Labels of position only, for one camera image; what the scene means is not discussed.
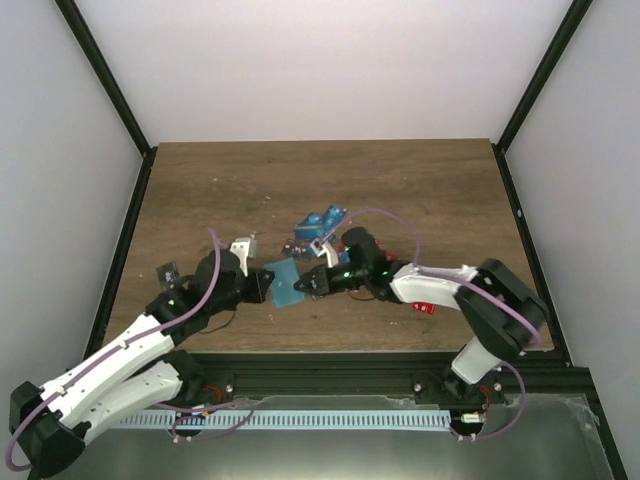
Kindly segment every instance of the wooden surface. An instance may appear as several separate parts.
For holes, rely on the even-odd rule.
[[[160,291],[155,269],[175,260],[192,273],[212,248],[255,232],[254,264],[278,261],[293,227],[336,204],[388,209],[417,230],[421,264],[505,262],[532,285],[530,270],[487,140],[162,144],[116,297],[106,341]],[[411,259],[414,244],[384,216],[354,219],[381,246]],[[300,262],[303,271],[312,264]],[[209,326],[231,314],[213,317]],[[357,302],[346,294],[274,308],[240,305],[227,329],[196,334],[191,351],[388,351],[458,349],[472,337],[462,315],[433,316],[410,305]],[[545,332],[547,344],[549,336]]]

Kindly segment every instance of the teal fabric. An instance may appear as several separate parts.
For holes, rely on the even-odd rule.
[[[275,278],[271,282],[271,287],[269,287],[271,302],[274,307],[280,308],[295,305],[304,300],[304,293],[298,292],[293,288],[293,284],[300,278],[293,258],[269,263],[264,268],[275,273]]]

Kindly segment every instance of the purple cable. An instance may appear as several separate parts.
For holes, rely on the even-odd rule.
[[[507,305],[504,302],[501,302],[496,297],[491,295],[489,292],[484,291],[482,288],[478,287],[477,285],[474,285],[473,283],[468,282],[467,280],[464,280],[462,278],[459,278],[453,275],[447,275],[445,273],[436,273],[436,272],[432,273],[428,270],[422,270],[422,269],[419,270],[419,273],[420,275],[424,275],[426,277],[439,278],[441,280],[448,280],[450,282],[454,282],[459,285],[462,285],[463,287],[467,287],[469,290],[472,290],[474,293],[477,293],[481,297],[486,298],[489,302],[493,303],[500,310],[502,310],[503,312],[511,316],[514,320],[516,320],[520,324],[522,324],[522,326],[526,328],[527,331],[533,336],[535,340],[534,345],[539,345],[542,342],[542,338],[540,337],[538,330],[536,330],[536,328],[533,325],[531,325],[531,323],[529,323],[529,321],[527,321],[526,318],[524,318],[522,315],[516,312],[509,305]]]
[[[209,405],[208,407],[201,408],[183,408],[174,407],[173,405],[167,405],[166,403],[156,403],[156,407],[164,408],[165,410],[173,410],[174,412],[180,413],[204,413],[215,412],[216,410],[221,410],[228,407],[245,407],[248,403],[254,403],[254,401],[247,398],[241,398],[238,400],[233,400],[232,402],[220,403],[218,405]]]
[[[213,269],[213,276],[211,278],[211,283],[209,283],[209,287],[207,288],[203,297],[191,310],[189,310],[183,315],[180,315],[178,318],[168,323],[165,323],[163,325],[158,325],[157,327],[150,328],[148,330],[145,330],[144,332],[140,332],[128,338],[126,340],[127,345],[130,345],[131,343],[137,340],[140,340],[141,338],[144,338],[148,335],[151,335],[155,332],[159,332],[162,330],[166,330],[168,328],[175,327],[176,325],[191,318],[195,313],[197,313],[204,306],[205,303],[207,303],[207,300],[209,300],[209,297],[211,296],[211,293],[213,293],[213,289],[216,286],[216,282],[218,281],[218,275],[220,274],[220,242],[218,240],[218,236],[216,235],[215,230],[213,230],[212,228],[209,228],[209,234],[211,235],[211,239],[213,240],[213,248],[216,256],[216,265]],[[87,374],[89,374],[89,372],[91,372],[94,368],[96,368],[98,365],[100,365],[102,362],[107,360],[109,357],[111,357],[121,349],[122,347],[120,345],[117,345],[113,347],[111,350],[108,350],[104,355],[101,355],[100,357],[95,359],[93,362],[87,365],[84,369],[82,369],[75,377],[73,377],[67,383],[65,383],[62,386],[62,388],[64,390],[67,390],[73,387],[78,381],[80,381]],[[61,393],[55,392],[46,400],[43,400],[40,405],[34,408],[33,411],[29,415],[27,415],[27,417],[22,421],[22,423],[18,426],[18,428],[16,428],[16,431],[11,436],[11,439],[9,440],[9,444],[7,445],[7,448],[5,449],[5,452],[4,452],[4,462],[9,470],[12,470],[14,472],[24,472],[25,470],[28,470],[31,468],[31,464],[16,465],[15,463],[13,463],[13,449],[15,448],[16,443],[18,443],[18,438],[20,438],[20,435],[24,433],[24,431],[29,426],[29,424],[31,424],[31,422],[45,408],[47,408],[51,404],[51,402],[53,402],[56,398],[60,397],[61,395],[62,395]]]
[[[128,343],[135,342],[136,340],[146,337],[147,335],[151,335],[152,333],[160,332],[163,330],[167,330],[168,328],[173,328],[176,325],[180,325],[184,321],[189,320],[193,315],[195,315],[198,311],[200,311],[200,309],[204,307],[204,305],[207,303],[207,301],[209,300],[209,297],[213,293],[213,289],[215,288],[216,283],[218,282],[218,275],[220,275],[220,242],[213,228],[209,228],[209,234],[211,235],[211,239],[213,240],[213,248],[215,250],[215,255],[216,255],[216,264],[213,268],[213,276],[211,278],[211,282],[209,283],[209,287],[205,291],[200,301],[196,303],[196,305],[191,310],[180,315],[178,318],[175,318],[170,322],[164,323],[162,325],[158,325],[157,327],[150,328],[149,330],[146,330],[144,332],[138,333],[137,335],[134,335],[133,337],[128,339]]]
[[[177,438],[191,438],[192,442],[201,442],[201,441],[204,441],[204,440],[213,440],[214,438],[224,437],[225,435],[228,435],[230,433],[235,432],[240,427],[242,427],[244,424],[246,424],[249,420],[251,420],[251,417],[253,417],[254,413],[255,413],[255,410],[251,410],[246,417],[244,417],[242,420],[240,420],[238,423],[236,423],[233,427],[227,428],[226,430],[223,430],[222,432],[217,432],[217,433],[213,433],[211,435],[204,435],[204,436],[203,435],[198,435],[198,436],[195,436],[195,437],[183,437],[182,435],[178,435],[178,432],[176,432],[176,428],[178,427],[178,425],[180,425],[181,423],[183,423],[184,421],[186,421],[188,419],[200,418],[200,417],[193,417],[193,416],[181,417],[181,418],[178,418],[173,423],[173,425],[171,425],[171,434],[172,434],[174,439],[177,439]]]
[[[411,236],[416,241],[416,254],[413,257],[413,263],[418,265],[418,261],[420,260],[420,238],[418,237],[418,234],[416,233],[414,228],[411,225],[409,225],[408,222],[404,221],[402,218],[397,216],[395,213],[388,212],[388,211],[383,210],[381,208],[367,207],[367,208],[363,208],[362,210],[358,210],[357,212],[354,212],[354,213],[352,213],[350,215],[347,215],[346,217],[344,217],[342,219],[342,221],[338,225],[333,227],[329,231],[329,233],[327,233],[324,237],[322,237],[322,240],[320,241],[320,243],[326,242],[329,239],[329,237],[336,232],[336,230],[338,230],[341,226],[343,226],[349,220],[351,220],[352,218],[355,218],[355,217],[359,217],[360,215],[364,215],[365,213],[381,213],[382,215],[386,215],[387,217],[393,218],[396,222],[400,223],[407,230],[409,230],[409,233],[411,233]]]
[[[516,367],[514,367],[510,363],[502,362],[502,365],[504,367],[507,367],[509,370],[511,370],[511,372],[515,375],[516,380],[518,380],[518,385],[520,385],[520,398],[519,398],[520,408],[518,409],[518,412],[515,414],[515,416],[511,419],[511,421],[507,423],[504,427],[502,427],[500,430],[496,430],[495,432],[488,433],[487,435],[477,436],[475,438],[475,441],[489,440],[491,438],[498,437],[503,433],[511,430],[514,427],[514,425],[518,423],[518,420],[520,420],[520,417],[522,417],[522,414],[524,413],[524,407],[527,403],[527,391],[524,388],[524,380],[522,379],[522,375],[520,375],[520,372],[516,370]],[[449,428],[451,429],[451,433],[453,433],[458,438],[472,438],[472,437],[465,437],[464,435],[459,434],[453,429],[453,427],[449,427]]]

